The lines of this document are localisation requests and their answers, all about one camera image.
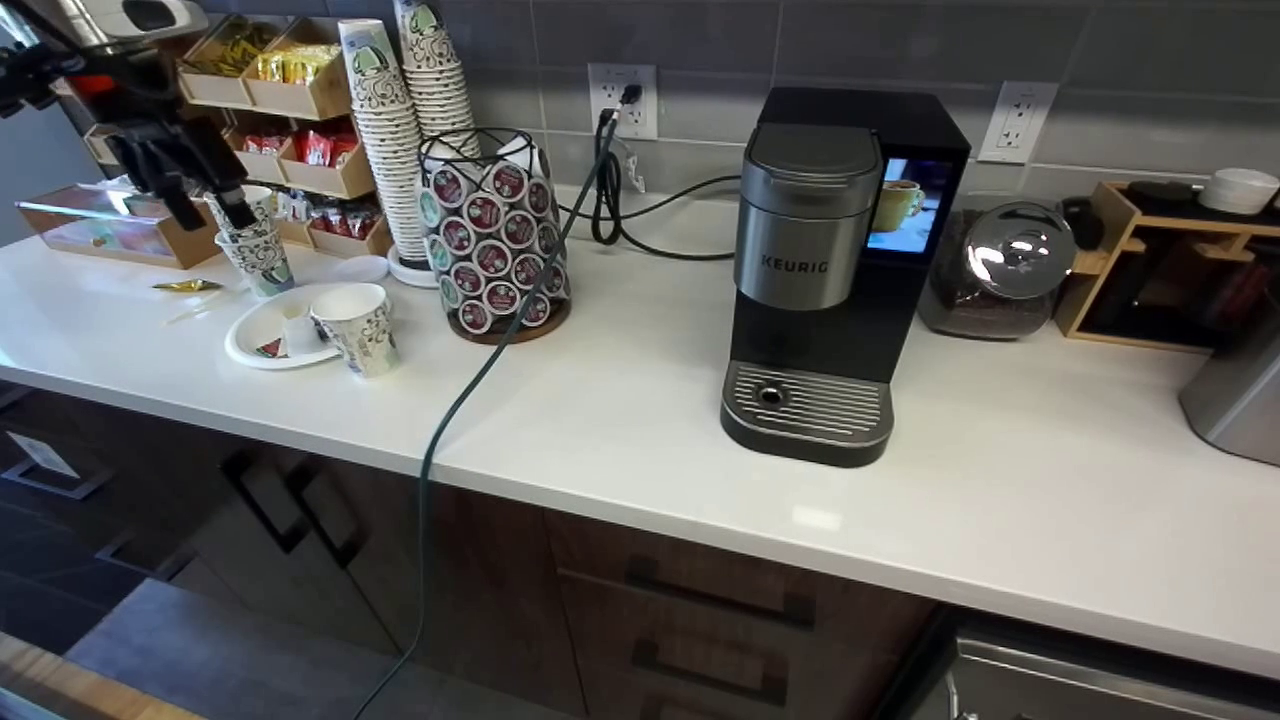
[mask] dark wood cabinet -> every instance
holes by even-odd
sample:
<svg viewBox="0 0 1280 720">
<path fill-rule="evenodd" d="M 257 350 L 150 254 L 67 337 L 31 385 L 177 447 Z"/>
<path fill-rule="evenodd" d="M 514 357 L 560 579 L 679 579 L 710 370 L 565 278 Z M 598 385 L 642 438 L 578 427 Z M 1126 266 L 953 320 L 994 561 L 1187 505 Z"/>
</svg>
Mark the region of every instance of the dark wood cabinet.
<svg viewBox="0 0 1280 720">
<path fill-rule="evenodd" d="M 185 536 L 216 505 L 226 438 L 54 393 L 6 393 L 0 505 L 55 520 L 106 558 L 170 572 Z M 72 476 L 46 471 L 22 447 L 50 446 Z"/>
<path fill-rule="evenodd" d="M 565 715 L 869 715 L 932 615 L 918 596 L 46 393 L 0 419 L 108 471 L 81 502 L 0 486 L 0 505 L 150 541 L 177 558 L 165 579 L 380 657 L 423 620 L 421 663 Z"/>
<path fill-rule="evenodd" d="M 331 476 L 277 447 L 227 454 L 221 476 L 226 502 L 188 536 L 188 564 L 171 586 L 331 640 L 401 653 L 354 578 L 378 520 L 356 518 Z"/>
<path fill-rule="evenodd" d="M 441 486 L 421 490 L 414 476 L 324 470 L 378 523 L 350 572 L 406 648 L 423 596 L 423 663 L 570 715 L 583 711 L 544 512 Z"/>
<path fill-rule="evenodd" d="M 929 599 L 554 518 L 589 715 L 869 715 Z"/>
</svg>

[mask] cabinet door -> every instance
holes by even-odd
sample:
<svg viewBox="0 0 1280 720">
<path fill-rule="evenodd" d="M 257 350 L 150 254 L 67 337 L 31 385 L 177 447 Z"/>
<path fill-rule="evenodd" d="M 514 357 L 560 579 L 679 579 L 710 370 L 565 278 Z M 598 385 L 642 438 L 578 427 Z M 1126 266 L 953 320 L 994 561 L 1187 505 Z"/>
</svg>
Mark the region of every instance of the cabinet door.
<svg viewBox="0 0 1280 720">
<path fill-rule="evenodd" d="M 86 406 L 54 393 L 22 393 L 0 413 L 0 505 L 54 518 L 86 545 L 116 551 L 138 567 L 159 567 L 216 505 L 216 465 L 232 439 L 155 415 Z"/>
<path fill-rule="evenodd" d="M 414 646 L 429 592 L 423 663 L 581 715 L 538 510 L 431 486 L 421 564 L 416 479 L 350 465 L 331 471 L 371 523 L 369 551 L 350 572 L 401 646 Z"/>
<path fill-rule="evenodd" d="M 226 479 L 226 505 L 193 536 L 177 586 L 394 653 L 394 637 L 346 572 L 366 551 L 366 530 L 331 497 L 331 479 L 286 454 L 241 454 L 226 465 Z"/>
</svg>

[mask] coffee pod carousel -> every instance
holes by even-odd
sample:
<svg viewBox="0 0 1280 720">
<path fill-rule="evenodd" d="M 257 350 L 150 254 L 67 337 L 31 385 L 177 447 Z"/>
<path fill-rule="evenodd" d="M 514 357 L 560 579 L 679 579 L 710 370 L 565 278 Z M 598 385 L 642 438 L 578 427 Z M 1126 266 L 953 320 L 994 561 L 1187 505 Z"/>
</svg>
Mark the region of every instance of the coffee pod carousel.
<svg viewBox="0 0 1280 720">
<path fill-rule="evenodd" d="M 429 138 L 421 217 L 458 337 L 476 344 L 538 340 L 565 324 L 574 298 L 555 193 L 544 151 L 526 131 Z"/>
</svg>

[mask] silver appliance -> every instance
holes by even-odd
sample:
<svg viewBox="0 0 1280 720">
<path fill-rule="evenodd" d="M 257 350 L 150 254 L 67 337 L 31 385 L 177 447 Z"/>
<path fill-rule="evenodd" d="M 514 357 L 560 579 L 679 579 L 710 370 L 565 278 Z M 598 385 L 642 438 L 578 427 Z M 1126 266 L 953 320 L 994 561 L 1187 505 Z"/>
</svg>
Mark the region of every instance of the silver appliance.
<svg viewBox="0 0 1280 720">
<path fill-rule="evenodd" d="M 739 186 L 734 439 L 821 465 L 885 454 L 894 370 L 963 162 L 936 98 L 769 94 Z"/>
<path fill-rule="evenodd" d="M 960 630 L 887 720 L 1277 720 L 1277 684 L 1024 624 Z"/>
<path fill-rule="evenodd" d="M 1274 278 L 1263 320 L 1239 344 L 1219 350 L 1176 397 L 1206 446 L 1259 465 L 1280 465 L 1277 283 L 1280 278 Z"/>
</svg>

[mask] black coffee maker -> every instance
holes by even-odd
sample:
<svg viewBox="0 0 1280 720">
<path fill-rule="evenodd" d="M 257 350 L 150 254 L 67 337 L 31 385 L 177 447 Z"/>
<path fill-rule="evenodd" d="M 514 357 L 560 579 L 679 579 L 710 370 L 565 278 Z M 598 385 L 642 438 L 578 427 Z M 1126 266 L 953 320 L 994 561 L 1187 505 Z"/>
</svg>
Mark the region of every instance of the black coffee maker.
<svg viewBox="0 0 1280 720">
<path fill-rule="evenodd" d="M 739 188 L 734 439 L 821 465 L 885 454 L 887 381 L 963 162 L 936 98 L 769 94 Z"/>
</svg>

